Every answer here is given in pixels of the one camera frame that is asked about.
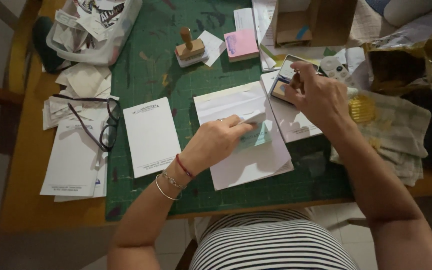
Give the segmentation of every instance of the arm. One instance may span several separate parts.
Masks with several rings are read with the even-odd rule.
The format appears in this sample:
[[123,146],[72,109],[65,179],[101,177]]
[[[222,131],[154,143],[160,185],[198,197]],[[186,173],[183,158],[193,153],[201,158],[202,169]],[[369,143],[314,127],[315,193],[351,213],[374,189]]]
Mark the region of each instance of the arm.
[[345,164],[366,216],[381,270],[432,270],[432,231],[399,178],[366,142],[348,113],[347,88],[295,62],[303,83],[285,95],[327,136]]
[[[239,138],[254,128],[251,124],[237,125],[239,121],[237,115],[232,115],[222,121],[201,125],[179,155],[181,163],[197,175],[225,159],[236,148]],[[166,172],[179,185],[186,186],[191,181],[176,160],[171,162]],[[157,183],[167,196],[177,198],[180,190],[168,179],[159,176]],[[172,204],[173,200],[165,197],[154,181],[149,184],[121,219],[109,247],[107,268],[158,270],[154,243]]]

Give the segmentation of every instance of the red string bracelet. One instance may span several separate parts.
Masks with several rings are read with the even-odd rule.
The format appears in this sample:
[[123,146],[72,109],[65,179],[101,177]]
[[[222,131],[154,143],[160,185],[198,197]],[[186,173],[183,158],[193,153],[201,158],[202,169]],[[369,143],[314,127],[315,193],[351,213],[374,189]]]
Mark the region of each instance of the red string bracelet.
[[183,171],[184,171],[184,173],[186,174],[186,175],[188,175],[189,177],[191,177],[191,178],[194,178],[194,176],[193,176],[193,174],[192,173],[190,173],[184,166],[183,166],[183,164],[181,163],[181,160],[180,160],[180,155],[179,154],[176,154],[176,161],[177,161],[177,163],[179,164],[179,166],[181,167],[181,169],[183,169]]

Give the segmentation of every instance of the person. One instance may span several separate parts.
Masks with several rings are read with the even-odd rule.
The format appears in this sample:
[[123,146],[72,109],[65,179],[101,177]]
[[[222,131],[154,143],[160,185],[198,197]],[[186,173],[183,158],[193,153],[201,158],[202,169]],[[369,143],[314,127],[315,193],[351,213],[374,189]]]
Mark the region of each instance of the person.
[[[398,177],[359,132],[348,112],[347,87],[317,76],[297,61],[302,91],[287,86],[285,96],[326,135],[348,172],[357,205],[366,216],[380,270],[432,270],[432,231]],[[254,127],[239,117],[204,123],[166,168],[177,185],[231,154],[239,137]],[[157,270],[154,244],[180,189],[159,175],[124,214],[110,243],[111,270]],[[203,233],[193,270],[357,269],[329,231],[302,211],[277,210],[227,215]]]

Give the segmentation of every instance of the glasses frame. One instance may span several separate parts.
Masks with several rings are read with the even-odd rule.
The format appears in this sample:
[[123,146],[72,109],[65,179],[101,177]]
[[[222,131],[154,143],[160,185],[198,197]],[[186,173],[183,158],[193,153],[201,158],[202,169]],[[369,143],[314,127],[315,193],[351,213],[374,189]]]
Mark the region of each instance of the glasses frame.
[[121,104],[120,104],[119,101],[115,100],[112,97],[109,97],[109,98],[98,98],[98,97],[79,97],[79,98],[74,98],[74,97],[70,97],[70,96],[62,95],[62,94],[54,94],[53,97],[60,98],[60,99],[66,99],[66,100],[72,100],[72,101],[106,102],[107,113],[109,114],[109,117],[115,122],[115,124],[110,124],[110,123],[106,122],[107,124],[103,127],[103,129],[101,130],[101,133],[99,134],[99,140],[96,139],[93,136],[93,134],[91,134],[91,132],[88,130],[88,128],[86,127],[85,123],[83,122],[83,120],[81,119],[81,117],[79,116],[79,114],[76,112],[75,108],[69,102],[68,102],[68,107],[71,110],[71,112],[76,116],[76,118],[78,118],[79,123],[81,123],[81,126],[82,126],[83,130],[94,141],[94,143],[96,143],[102,151],[104,151],[104,152],[111,152],[111,150],[114,147],[114,143],[111,146],[105,145],[103,143],[103,134],[104,134],[104,131],[108,127],[114,127],[115,130],[116,130],[115,136],[117,136],[117,134],[118,134],[118,126],[119,126],[119,122],[120,122],[120,116],[118,116],[116,118],[113,115],[113,113],[111,112],[111,108],[110,108],[110,101],[116,102],[116,107],[119,107],[119,109],[121,110]]

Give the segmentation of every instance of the hand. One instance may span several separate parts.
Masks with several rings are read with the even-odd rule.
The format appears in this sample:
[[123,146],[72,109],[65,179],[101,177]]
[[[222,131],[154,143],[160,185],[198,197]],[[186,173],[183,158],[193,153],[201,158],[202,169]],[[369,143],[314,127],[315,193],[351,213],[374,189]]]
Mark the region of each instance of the hand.
[[197,175],[227,158],[240,142],[240,137],[256,128],[255,124],[243,123],[233,114],[222,121],[202,124],[188,145],[179,155],[181,163]]
[[299,70],[300,82],[296,89],[285,88],[285,97],[300,110],[311,123],[315,124],[326,135],[338,132],[353,121],[348,112],[348,88],[339,81],[316,75],[313,65],[296,61],[291,68]]

